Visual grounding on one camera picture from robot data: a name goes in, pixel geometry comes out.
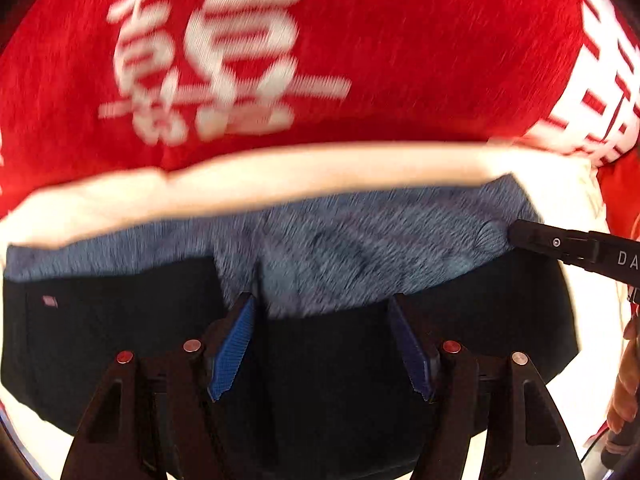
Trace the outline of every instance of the black garment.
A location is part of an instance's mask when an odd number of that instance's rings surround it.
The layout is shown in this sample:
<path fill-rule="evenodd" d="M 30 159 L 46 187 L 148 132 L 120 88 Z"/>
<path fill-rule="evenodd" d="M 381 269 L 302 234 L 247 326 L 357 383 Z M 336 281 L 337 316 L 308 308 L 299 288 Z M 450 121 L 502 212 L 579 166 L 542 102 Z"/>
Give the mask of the black garment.
<path fill-rule="evenodd" d="M 527 352 L 545 381 L 577 354 L 561 270 L 544 256 L 514 250 L 412 297 L 443 336 L 483 354 Z M 4 386 L 71 433 L 119 350 L 175 348 L 222 314 L 210 260 L 126 278 L 5 280 L 4 301 Z M 437 405 L 413 391 L 385 309 L 258 320 L 220 400 L 237 478 L 382 480 L 413 468 Z"/>

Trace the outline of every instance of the small pink label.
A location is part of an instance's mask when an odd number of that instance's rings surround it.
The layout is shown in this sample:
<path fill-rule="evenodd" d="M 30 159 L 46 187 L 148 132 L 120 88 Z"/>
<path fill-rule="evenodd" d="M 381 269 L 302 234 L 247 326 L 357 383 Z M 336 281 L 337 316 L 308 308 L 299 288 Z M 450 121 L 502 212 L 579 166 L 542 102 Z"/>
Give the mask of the small pink label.
<path fill-rule="evenodd" d="M 58 300 L 56 300 L 56 298 L 54 298 L 53 296 L 43 296 L 42 302 L 45 304 L 45 306 L 54 306 L 56 308 L 58 307 Z"/>

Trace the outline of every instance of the screw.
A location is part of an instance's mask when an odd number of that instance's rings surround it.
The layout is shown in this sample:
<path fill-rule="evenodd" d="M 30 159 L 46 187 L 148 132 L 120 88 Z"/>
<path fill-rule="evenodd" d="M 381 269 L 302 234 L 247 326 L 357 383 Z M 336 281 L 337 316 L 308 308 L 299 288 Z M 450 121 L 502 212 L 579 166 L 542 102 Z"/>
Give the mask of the screw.
<path fill-rule="evenodd" d="M 457 341 L 445 341 L 442 344 L 442 349 L 447 354 L 457 354 L 462 350 L 462 345 Z"/>
<path fill-rule="evenodd" d="M 184 345 L 182 345 L 182 349 L 185 352 L 191 353 L 191 352 L 197 352 L 198 350 L 200 350 L 201 346 L 202 346 L 202 343 L 197 339 L 189 339 L 184 343 Z"/>
<path fill-rule="evenodd" d="M 132 359 L 133 359 L 133 352 L 129 350 L 123 350 L 116 357 L 116 361 L 119 362 L 121 365 L 125 365 L 129 363 Z"/>
<path fill-rule="evenodd" d="M 513 359 L 514 363 L 520 366 L 524 366 L 529 362 L 529 358 L 522 352 L 514 352 L 513 354 L 511 354 L 511 359 Z"/>

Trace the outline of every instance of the ribbed blue pad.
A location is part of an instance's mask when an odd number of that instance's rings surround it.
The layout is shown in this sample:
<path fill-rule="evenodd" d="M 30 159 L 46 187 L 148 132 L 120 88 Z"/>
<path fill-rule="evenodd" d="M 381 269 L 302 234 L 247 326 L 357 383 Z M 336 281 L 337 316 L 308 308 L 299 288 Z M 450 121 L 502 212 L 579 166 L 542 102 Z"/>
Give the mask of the ribbed blue pad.
<path fill-rule="evenodd" d="M 386 316 L 414 390 L 421 394 L 424 400 L 430 400 L 435 388 L 430 361 L 424 355 L 420 343 L 394 298 L 389 300 Z"/>
<path fill-rule="evenodd" d="M 249 298 L 213 361 L 209 395 L 216 401 L 231 388 L 254 333 L 255 300 Z"/>

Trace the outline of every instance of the cream colored fabric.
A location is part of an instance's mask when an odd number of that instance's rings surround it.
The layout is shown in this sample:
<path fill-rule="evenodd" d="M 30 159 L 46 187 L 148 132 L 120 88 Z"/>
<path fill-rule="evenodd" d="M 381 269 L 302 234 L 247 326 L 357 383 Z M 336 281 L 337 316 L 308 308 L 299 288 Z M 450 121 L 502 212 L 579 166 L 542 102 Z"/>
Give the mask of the cream colored fabric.
<path fill-rule="evenodd" d="M 170 176 L 135 170 L 40 190 L 0 222 L 0 257 L 4 261 L 9 243 L 56 248 L 159 218 L 249 210 L 343 191 L 477 185 L 507 173 L 514 174 L 546 223 L 608 231 L 586 160 L 477 144 L 331 144 L 227 156 Z M 625 289 L 613 280 L 577 267 L 563 270 L 580 353 L 549 390 L 580 449 L 604 420 L 629 309 Z M 53 479 L 59 478 L 71 437 L 2 387 L 0 399 L 24 445 Z M 470 459 L 465 479 L 477 477 L 472 471 L 479 468 L 481 443 L 481 436 L 474 440 L 470 457 L 476 458 Z"/>

